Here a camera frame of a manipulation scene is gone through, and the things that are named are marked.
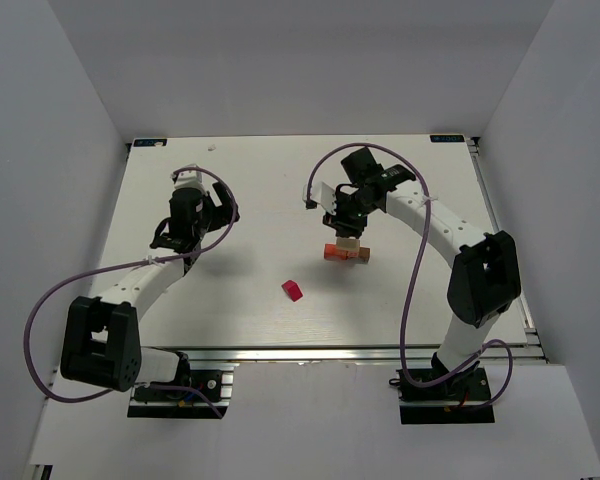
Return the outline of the cream rectangular wood block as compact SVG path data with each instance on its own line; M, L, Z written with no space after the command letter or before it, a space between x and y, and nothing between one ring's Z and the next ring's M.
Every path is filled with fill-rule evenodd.
M340 250L358 252L360 248L360 240L356 238L337 237L336 246Z

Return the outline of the red-orange rectangular block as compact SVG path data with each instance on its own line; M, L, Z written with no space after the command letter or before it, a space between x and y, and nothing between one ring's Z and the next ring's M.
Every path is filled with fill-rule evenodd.
M347 253L339 249L336 244L327 243L324 246L323 257L328 261L344 261L347 259Z

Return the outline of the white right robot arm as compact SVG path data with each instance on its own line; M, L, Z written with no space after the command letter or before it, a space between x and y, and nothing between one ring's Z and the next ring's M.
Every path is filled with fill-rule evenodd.
M423 174L400 157L383 167L373 156L378 145L349 144L341 162L347 182L330 187L309 179L306 208L320 207L323 223L334 230L336 246L354 252L369 216L381 211L402 222L421 240L406 298L415 284L427 248L448 264L451 275L446 299L452 312L443 342L432 359L442 382L472 368L490 347L487 336L499 317L521 294L521 280L513 237L500 230L489 233L456 215L431 193Z

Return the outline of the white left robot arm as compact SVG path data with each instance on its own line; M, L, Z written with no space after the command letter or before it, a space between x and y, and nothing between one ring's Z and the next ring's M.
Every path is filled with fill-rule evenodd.
M152 254L174 255L174 260L149 260L99 295L71 303L60 362L64 378L119 392L183 378L184 356L143 347L139 325L160 296L190 271L204 236L239 219L226 186L216 182L213 189L219 204L197 180L174 189L170 216L150 244Z

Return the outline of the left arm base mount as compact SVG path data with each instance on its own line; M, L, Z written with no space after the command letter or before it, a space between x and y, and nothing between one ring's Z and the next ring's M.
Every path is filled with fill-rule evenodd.
M136 419L213 419L227 413L236 364L196 360L185 352L176 377L169 382L152 381L134 387L127 417Z

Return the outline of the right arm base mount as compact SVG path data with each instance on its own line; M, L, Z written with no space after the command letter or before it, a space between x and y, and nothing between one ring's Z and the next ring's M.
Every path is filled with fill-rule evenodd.
M459 378L430 387L418 388L406 381L398 370L388 381L398 391L402 425L478 425L493 424L491 389L484 368L478 367Z

